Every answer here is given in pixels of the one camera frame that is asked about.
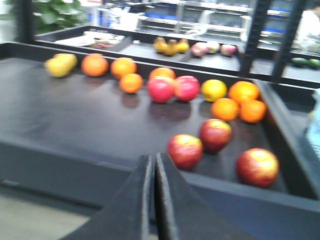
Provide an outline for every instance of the black post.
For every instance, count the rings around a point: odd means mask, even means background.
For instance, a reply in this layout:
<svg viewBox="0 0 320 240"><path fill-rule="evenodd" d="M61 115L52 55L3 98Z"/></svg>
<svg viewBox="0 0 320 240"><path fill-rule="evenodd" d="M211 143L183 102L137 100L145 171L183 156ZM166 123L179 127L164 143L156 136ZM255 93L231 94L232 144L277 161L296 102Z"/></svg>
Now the black post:
<svg viewBox="0 0 320 240"><path fill-rule="evenodd" d="M32 0L14 0L16 12L17 41L32 44L35 37Z"/></svg>
<svg viewBox="0 0 320 240"><path fill-rule="evenodd" d="M247 77L250 72L252 62L256 57L260 34L268 18L267 13L271 2L272 0L257 0L255 4L250 33L246 42L244 55L241 59L241 66L239 70L240 77Z"/></svg>
<svg viewBox="0 0 320 240"><path fill-rule="evenodd" d="M274 65L270 81L279 82L287 63L291 58L291 47L307 0L294 0L291 15L282 38L279 51L274 56Z"/></svg>

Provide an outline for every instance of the green fruit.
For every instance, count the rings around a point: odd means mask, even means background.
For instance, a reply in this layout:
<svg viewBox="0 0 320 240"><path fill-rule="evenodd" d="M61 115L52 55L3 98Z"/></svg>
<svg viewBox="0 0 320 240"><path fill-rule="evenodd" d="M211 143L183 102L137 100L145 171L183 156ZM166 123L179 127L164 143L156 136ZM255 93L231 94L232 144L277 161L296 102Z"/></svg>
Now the green fruit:
<svg viewBox="0 0 320 240"><path fill-rule="evenodd" d="M309 59L308 66L312 69L318 69L318 68L320 68L320 60Z"/></svg>
<svg viewBox="0 0 320 240"><path fill-rule="evenodd" d="M303 68L309 64L309 61L302 57L294 57L291 59L291 62L294 66Z"/></svg>

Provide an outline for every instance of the person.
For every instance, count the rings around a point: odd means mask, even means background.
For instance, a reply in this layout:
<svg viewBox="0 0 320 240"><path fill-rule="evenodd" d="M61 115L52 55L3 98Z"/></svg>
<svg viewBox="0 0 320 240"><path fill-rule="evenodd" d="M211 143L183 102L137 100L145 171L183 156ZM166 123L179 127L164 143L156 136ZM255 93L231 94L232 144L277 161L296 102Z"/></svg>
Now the person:
<svg viewBox="0 0 320 240"><path fill-rule="evenodd" d="M311 9L305 10L297 29L295 43L305 51L320 49L320 0L313 1Z"/></svg>

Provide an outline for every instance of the orange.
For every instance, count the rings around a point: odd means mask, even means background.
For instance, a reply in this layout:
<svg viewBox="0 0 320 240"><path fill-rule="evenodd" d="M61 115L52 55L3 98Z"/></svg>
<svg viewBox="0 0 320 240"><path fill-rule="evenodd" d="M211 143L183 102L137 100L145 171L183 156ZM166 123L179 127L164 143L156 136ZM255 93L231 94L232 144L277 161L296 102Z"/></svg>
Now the orange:
<svg viewBox="0 0 320 240"><path fill-rule="evenodd" d="M246 100L240 104L240 118L248 123L260 122L266 115L267 106L259 100Z"/></svg>
<svg viewBox="0 0 320 240"><path fill-rule="evenodd" d="M100 77L108 71L109 63L102 54L91 53L83 58L81 69L85 75Z"/></svg>
<svg viewBox="0 0 320 240"><path fill-rule="evenodd" d="M158 67L153 69L149 74L149 80L154 79L157 76L169 77L172 79L176 78L176 73L169 67Z"/></svg>
<svg viewBox="0 0 320 240"><path fill-rule="evenodd" d="M244 100L258 99L260 95L259 88L248 81L237 81L229 88L229 97L238 103L241 103Z"/></svg>
<svg viewBox="0 0 320 240"><path fill-rule="evenodd" d="M218 119L229 122L239 115L239 105L230 98L219 98L211 105L211 113Z"/></svg>
<svg viewBox="0 0 320 240"><path fill-rule="evenodd" d="M117 79L121 79L124 75L135 74L137 68L137 64L132 58L119 57L111 63L110 71Z"/></svg>
<svg viewBox="0 0 320 240"><path fill-rule="evenodd" d="M213 103L217 99L226 96L227 91L227 85L223 81L217 79L206 80L201 85L201 93L203 95L203 98L210 103Z"/></svg>
<svg viewBox="0 0 320 240"><path fill-rule="evenodd" d="M135 94L144 85L143 78L136 73L129 73L120 78L119 86L127 94Z"/></svg>

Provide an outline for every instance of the floor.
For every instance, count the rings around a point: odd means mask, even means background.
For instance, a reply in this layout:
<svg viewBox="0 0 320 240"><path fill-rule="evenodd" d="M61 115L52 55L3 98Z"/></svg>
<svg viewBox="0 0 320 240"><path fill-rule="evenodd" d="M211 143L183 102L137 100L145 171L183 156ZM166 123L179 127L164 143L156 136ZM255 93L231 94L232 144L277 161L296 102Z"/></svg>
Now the floor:
<svg viewBox="0 0 320 240"><path fill-rule="evenodd" d="M97 209L0 185L0 240L58 240ZM157 240L155 235L150 240Z"/></svg>

